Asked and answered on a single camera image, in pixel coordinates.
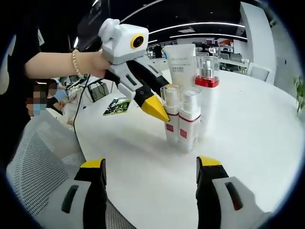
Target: red label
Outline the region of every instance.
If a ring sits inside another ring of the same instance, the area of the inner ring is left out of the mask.
[[[180,129],[180,135],[181,135],[182,137],[184,137],[185,139],[187,139],[187,132],[186,132],[186,131]]]
[[[173,126],[172,126],[172,125],[166,124],[166,129],[167,129],[168,131],[173,132]]]

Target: white camera housing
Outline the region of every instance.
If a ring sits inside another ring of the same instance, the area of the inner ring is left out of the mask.
[[[148,45],[147,28],[119,23],[119,20],[107,19],[99,31],[103,55],[114,65],[145,55]]]

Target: face mask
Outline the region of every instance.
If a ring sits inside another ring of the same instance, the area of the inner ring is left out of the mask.
[[[33,104],[33,115],[39,116],[40,112],[46,109],[46,104]]]

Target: computer monitor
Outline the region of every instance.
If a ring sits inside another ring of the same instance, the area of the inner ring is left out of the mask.
[[[215,48],[209,48],[209,53],[216,53],[216,49]]]
[[[79,79],[77,75],[71,75],[71,76],[69,76],[69,78],[70,78],[71,82],[76,82]]]
[[[229,60],[230,59],[230,55],[226,54],[226,53],[220,53],[219,57],[224,59],[224,60]]]
[[[206,44],[210,47],[218,47],[218,41],[217,40],[206,40]]]
[[[107,85],[102,83],[91,89],[91,95],[93,96],[94,102],[102,99],[104,96],[108,95],[109,91]]]
[[[202,47],[202,42],[192,42],[196,47]]]
[[[230,54],[230,60],[231,61],[236,61],[236,62],[241,62],[242,61],[242,56],[241,56],[241,54],[231,53]]]
[[[197,56],[209,56],[208,52],[197,52]]]

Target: round table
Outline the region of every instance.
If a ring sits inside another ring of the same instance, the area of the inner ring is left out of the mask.
[[[170,80],[169,70],[163,75]],[[211,134],[185,154],[168,146],[164,123],[132,101],[126,113],[103,116],[110,94],[76,118],[87,160],[106,158],[107,193],[137,228],[197,228],[196,157],[220,160],[254,194],[263,211],[275,211],[299,170],[304,131],[295,99],[238,73],[219,72],[219,100]]]

